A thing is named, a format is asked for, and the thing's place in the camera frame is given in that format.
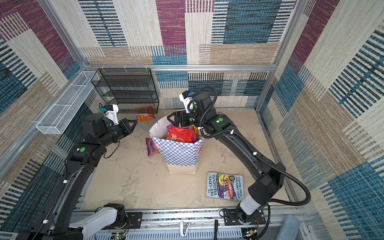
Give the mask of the orange snack bag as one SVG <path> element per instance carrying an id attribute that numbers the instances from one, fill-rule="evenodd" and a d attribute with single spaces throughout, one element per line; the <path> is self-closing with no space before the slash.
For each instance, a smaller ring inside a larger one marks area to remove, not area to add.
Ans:
<path id="1" fill-rule="evenodd" d="M 151 119 L 155 119 L 155 109 L 153 106 L 148 106 L 148 107 L 141 107 L 141 108 L 138 108 L 138 116 L 136 117 L 136 119 L 139 121 L 139 122 L 145 122 L 145 121 L 149 121 Z"/>

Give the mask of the red candy bag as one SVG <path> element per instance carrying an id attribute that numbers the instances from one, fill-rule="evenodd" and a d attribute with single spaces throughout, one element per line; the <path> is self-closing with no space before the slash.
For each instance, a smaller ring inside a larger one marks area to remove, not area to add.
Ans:
<path id="1" fill-rule="evenodd" d="M 195 143 L 197 141 L 193 130 L 172 128 L 167 135 L 167 139 L 181 143 Z"/>

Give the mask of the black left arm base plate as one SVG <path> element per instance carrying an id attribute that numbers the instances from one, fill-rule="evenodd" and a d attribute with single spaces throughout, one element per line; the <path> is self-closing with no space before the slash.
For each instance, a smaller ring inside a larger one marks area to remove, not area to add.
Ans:
<path id="1" fill-rule="evenodd" d="M 103 230 L 128 230 L 140 229 L 143 219 L 143 212 L 126 212 L 126 220 L 123 220 L 121 225 L 117 227 L 107 226 Z"/>

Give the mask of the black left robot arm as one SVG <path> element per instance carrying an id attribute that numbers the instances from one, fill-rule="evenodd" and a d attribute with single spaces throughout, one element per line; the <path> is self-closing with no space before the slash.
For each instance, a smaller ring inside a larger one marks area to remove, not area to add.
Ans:
<path id="1" fill-rule="evenodd" d="M 64 175 L 60 178 L 53 195 L 37 220 L 17 235 L 18 240 L 86 240 L 108 225 L 123 223 L 121 208 L 112 207 L 115 217 L 104 220 L 100 227 L 92 229 L 71 227 L 70 219 L 78 198 L 107 146 L 133 133 L 137 120 L 126 118 L 114 123 L 105 114 L 87 115 L 82 120 L 82 133 L 66 158 Z"/>

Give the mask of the purple snack bag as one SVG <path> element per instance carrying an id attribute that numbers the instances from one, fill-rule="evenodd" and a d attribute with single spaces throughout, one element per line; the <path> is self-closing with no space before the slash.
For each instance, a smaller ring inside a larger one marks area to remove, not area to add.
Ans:
<path id="1" fill-rule="evenodd" d="M 167 126 L 167 131 L 168 131 L 168 133 L 170 132 L 170 130 L 171 130 L 172 128 L 174 128 L 174 126 L 173 126 L 172 124 L 170 124 L 170 125 Z M 179 127 L 179 129 L 188 129 L 188 130 L 192 130 L 193 127 L 192 127 L 192 126 Z"/>

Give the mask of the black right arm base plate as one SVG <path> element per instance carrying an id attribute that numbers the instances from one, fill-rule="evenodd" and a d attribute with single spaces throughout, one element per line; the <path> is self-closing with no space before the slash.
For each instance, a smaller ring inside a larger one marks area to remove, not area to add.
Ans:
<path id="1" fill-rule="evenodd" d="M 241 209 L 223 208 L 219 210 L 219 215 L 224 219 L 226 226 L 235 225 L 265 225 L 267 223 L 265 214 L 256 210 L 252 215 L 247 215 Z"/>

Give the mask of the purple Fox's candy bag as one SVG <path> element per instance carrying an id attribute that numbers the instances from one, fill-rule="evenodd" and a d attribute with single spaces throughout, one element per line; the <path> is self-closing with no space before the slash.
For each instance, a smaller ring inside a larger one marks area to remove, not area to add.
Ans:
<path id="1" fill-rule="evenodd" d="M 146 138 L 146 146 L 148 151 L 148 156 L 153 156 L 155 154 L 158 154 L 160 151 L 156 147 L 156 144 L 152 138 Z"/>

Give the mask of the blue checkered paper bag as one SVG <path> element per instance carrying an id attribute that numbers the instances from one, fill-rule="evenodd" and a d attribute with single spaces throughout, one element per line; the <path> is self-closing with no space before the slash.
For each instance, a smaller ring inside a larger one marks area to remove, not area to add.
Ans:
<path id="1" fill-rule="evenodd" d="M 181 143 L 167 139 L 167 126 L 171 123 L 164 116 L 148 130 L 171 174 L 195 174 L 198 168 L 204 138 L 196 135 L 195 143 Z"/>

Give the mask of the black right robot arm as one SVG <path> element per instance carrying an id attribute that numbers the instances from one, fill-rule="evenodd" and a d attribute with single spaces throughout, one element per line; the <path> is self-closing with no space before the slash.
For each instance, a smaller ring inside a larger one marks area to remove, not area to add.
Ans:
<path id="1" fill-rule="evenodd" d="M 262 210 L 282 188 L 285 167 L 275 164 L 253 147 L 228 116 L 217 113 L 208 95 L 184 91 L 179 99 L 185 109 L 168 115 L 167 119 L 175 127 L 199 127 L 204 138 L 220 141 L 240 159 L 255 179 L 248 188 L 249 194 L 237 206 L 239 222 L 249 223 L 255 212 Z"/>

